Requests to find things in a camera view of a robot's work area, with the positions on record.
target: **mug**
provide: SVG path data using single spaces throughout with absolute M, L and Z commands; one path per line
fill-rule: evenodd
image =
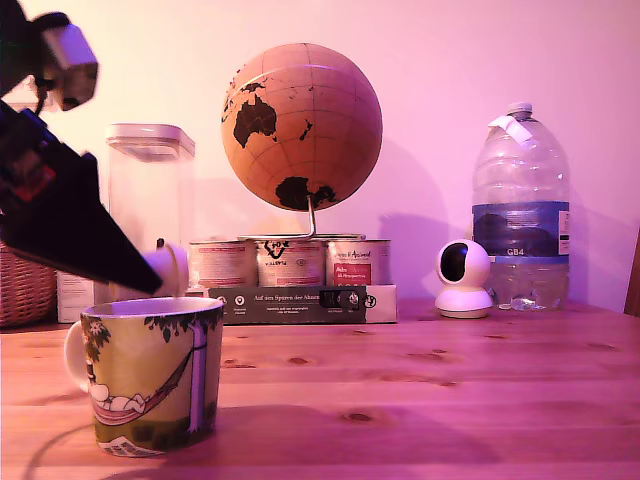
M 213 432 L 223 303 L 164 297 L 96 305 L 64 343 L 67 372 L 89 393 L 98 446 L 146 457 Z

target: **white security camera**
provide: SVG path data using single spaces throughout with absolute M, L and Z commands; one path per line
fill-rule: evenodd
M 445 317 L 481 318 L 493 305 L 482 285 L 489 277 L 487 252 L 471 240 L 447 243 L 436 257 L 438 278 L 445 287 L 436 298 L 436 308 Z

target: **wood grain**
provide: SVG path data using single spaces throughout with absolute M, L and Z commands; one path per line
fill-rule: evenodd
M 397 325 L 225 327 L 216 434 L 95 445 L 66 329 L 2 335 L 5 479 L 638 479 L 640 319 L 572 305 Z

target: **hammock illustration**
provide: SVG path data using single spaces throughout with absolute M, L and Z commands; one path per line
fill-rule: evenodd
M 190 350 L 189 353 L 187 353 L 187 356 L 184 357 L 184 360 L 180 362 L 180 365 L 178 365 L 167 381 L 164 382 L 164 384 L 155 391 L 151 398 L 149 398 L 149 401 L 145 403 L 144 410 L 140 413 L 136 412 L 132 408 L 122 411 L 111 411 L 98 405 L 97 401 L 91 397 L 91 403 L 93 405 L 96 419 L 104 425 L 124 425 L 125 423 L 129 423 L 136 418 L 149 413 L 154 407 L 162 402 L 162 400 L 164 400 L 174 388 L 178 386 L 180 377 L 182 377 L 184 370 L 187 368 L 187 363 L 189 362 L 192 352 L 193 350 Z

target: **mug handle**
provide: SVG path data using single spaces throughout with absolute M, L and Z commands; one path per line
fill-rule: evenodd
M 79 321 L 71 326 L 64 339 L 64 363 L 71 381 L 83 392 L 88 392 L 87 361 L 82 340 L 82 323 Z

